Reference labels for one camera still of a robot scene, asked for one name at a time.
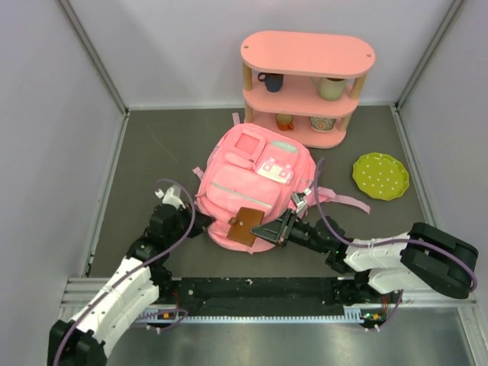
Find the brown leather wallet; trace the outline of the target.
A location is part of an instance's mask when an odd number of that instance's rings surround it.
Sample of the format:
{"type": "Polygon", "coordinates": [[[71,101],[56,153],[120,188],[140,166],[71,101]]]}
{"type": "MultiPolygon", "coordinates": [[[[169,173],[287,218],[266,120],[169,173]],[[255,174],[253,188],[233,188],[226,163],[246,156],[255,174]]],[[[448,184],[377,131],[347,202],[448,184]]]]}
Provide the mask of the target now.
{"type": "Polygon", "coordinates": [[[251,232],[251,229],[262,224],[264,215],[265,212],[262,210],[241,207],[229,221],[230,228],[226,235],[227,239],[252,247],[256,235],[251,232]]]}

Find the pink student backpack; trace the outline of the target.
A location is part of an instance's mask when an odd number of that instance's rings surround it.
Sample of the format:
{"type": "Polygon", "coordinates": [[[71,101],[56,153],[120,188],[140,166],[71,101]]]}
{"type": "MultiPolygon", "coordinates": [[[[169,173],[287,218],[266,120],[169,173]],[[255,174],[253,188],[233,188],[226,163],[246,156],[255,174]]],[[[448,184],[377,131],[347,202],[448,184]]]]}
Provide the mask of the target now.
{"type": "Polygon", "coordinates": [[[232,220],[247,207],[262,212],[264,222],[294,207],[292,194],[313,186],[316,163],[301,143],[256,124],[243,124],[233,114],[233,126],[207,160],[205,170],[194,169],[201,183],[197,207],[215,221],[207,232],[219,246],[249,254],[273,245],[255,239],[250,245],[230,238],[232,220]]]}

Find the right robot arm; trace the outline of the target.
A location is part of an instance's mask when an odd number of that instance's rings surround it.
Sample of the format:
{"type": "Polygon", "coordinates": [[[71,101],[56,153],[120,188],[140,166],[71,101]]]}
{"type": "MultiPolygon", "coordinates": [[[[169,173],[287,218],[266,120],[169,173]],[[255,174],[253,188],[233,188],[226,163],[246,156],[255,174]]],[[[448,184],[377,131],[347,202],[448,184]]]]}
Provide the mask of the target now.
{"type": "Polygon", "coordinates": [[[352,275],[335,286],[336,296],[346,304],[423,290],[463,300],[478,285],[477,249],[427,223],[414,223],[409,231],[390,238],[361,240],[347,237],[329,216],[310,225],[286,210],[251,232],[275,246],[293,243],[325,254],[330,268],[352,275]]]}

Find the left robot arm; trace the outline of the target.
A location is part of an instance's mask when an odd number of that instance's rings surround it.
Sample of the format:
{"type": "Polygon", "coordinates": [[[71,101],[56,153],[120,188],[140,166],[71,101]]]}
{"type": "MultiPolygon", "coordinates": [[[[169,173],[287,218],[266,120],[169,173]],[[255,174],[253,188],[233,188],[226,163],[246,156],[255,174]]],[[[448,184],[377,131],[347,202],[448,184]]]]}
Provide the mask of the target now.
{"type": "Polygon", "coordinates": [[[152,303],[173,297],[172,273],[164,266],[170,252],[213,222],[190,204],[159,204],[102,289],[70,320],[52,326],[47,364],[105,365],[136,318],[152,303]]]}

